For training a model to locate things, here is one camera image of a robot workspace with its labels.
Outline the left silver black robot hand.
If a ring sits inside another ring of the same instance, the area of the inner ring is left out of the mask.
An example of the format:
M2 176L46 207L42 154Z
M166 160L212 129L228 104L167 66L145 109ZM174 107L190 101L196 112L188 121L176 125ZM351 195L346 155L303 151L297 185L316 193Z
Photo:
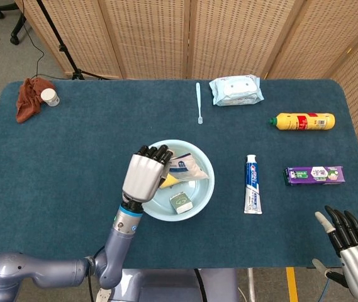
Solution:
M123 182L123 201L146 203L165 182L174 153L167 145L143 145L130 160Z

